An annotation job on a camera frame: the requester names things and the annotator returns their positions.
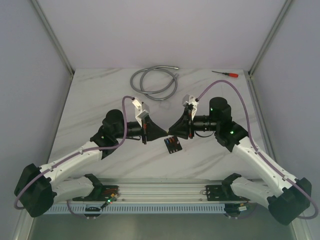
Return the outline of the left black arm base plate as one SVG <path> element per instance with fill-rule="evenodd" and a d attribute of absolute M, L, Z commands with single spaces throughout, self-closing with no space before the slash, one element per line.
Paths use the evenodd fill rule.
<path fill-rule="evenodd" d="M 95 187 L 88 196 L 75 197 L 72 200 L 75 202 L 105 202 L 111 198 L 112 194 L 116 195 L 118 191 L 118 185 L 103 185 Z"/>

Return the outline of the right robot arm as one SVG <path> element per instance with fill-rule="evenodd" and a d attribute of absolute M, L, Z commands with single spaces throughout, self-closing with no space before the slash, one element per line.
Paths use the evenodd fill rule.
<path fill-rule="evenodd" d="M 241 125 L 232 120 L 232 109 L 223 97 L 209 101 L 209 114 L 196 115 L 199 101 L 186 95 L 182 102 L 184 111 L 179 120 L 169 128 L 169 134 L 191 139 L 197 131 L 213 132 L 215 139 L 230 153 L 242 158 L 265 182 L 259 185 L 238 173 L 222 181 L 221 193 L 228 200 L 243 197 L 270 212 L 282 225 L 289 225 L 310 207 L 312 184 L 305 177 L 298 179 L 278 165 L 249 137 Z"/>

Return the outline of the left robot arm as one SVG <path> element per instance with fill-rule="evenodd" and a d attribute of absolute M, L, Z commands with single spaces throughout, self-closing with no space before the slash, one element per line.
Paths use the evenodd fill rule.
<path fill-rule="evenodd" d="M 21 203 L 20 208 L 36 218 L 55 203 L 82 197 L 97 201 L 103 193 L 103 185 L 98 178 L 87 173 L 69 180 L 73 173 L 111 155 L 122 145 L 118 140 L 138 139 L 146 144 L 167 135 L 147 113 L 143 117 L 137 117 L 135 121 L 127 122 L 124 112 L 110 110 L 97 133 L 78 150 L 41 166 L 33 163 L 27 165 L 14 189 L 15 202 Z"/>

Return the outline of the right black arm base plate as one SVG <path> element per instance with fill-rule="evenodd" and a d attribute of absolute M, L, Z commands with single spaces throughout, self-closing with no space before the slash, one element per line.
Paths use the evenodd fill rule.
<path fill-rule="evenodd" d="M 205 194 L 208 201 L 249 201 L 245 197 L 235 195 L 229 185 L 206 185 Z"/>

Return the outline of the black fuse box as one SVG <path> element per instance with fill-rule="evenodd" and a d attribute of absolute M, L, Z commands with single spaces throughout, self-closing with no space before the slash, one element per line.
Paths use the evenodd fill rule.
<path fill-rule="evenodd" d="M 164 139 L 164 143 L 165 143 L 165 146 L 166 146 L 169 154 L 173 154 L 173 153 L 179 152 L 179 151 L 181 151 L 183 149 L 181 144 L 180 144 L 179 139 L 176 136 L 171 136 L 171 137 L 165 138 Z"/>

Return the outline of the clear plastic fuse box cover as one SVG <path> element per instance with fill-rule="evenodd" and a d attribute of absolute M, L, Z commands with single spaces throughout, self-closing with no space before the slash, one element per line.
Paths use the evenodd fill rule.
<path fill-rule="evenodd" d="M 164 110 L 169 110 L 171 108 L 171 102 L 168 100 L 162 100 L 159 103 L 159 108 Z"/>

